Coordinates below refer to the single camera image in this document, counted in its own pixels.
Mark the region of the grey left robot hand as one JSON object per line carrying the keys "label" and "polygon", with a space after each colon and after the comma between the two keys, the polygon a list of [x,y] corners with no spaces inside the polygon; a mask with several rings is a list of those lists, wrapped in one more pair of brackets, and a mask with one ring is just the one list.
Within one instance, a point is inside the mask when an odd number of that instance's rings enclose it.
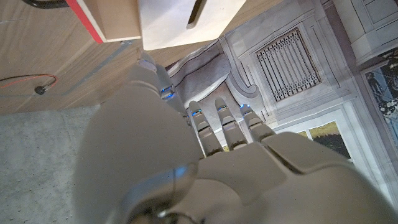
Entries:
{"label": "grey left robot hand", "polygon": [[79,223],[396,223],[386,198],[342,155],[275,133],[249,105],[252,141],[222,99],[225,151],[195,101],[142,52],[94,114],[78,151]]}

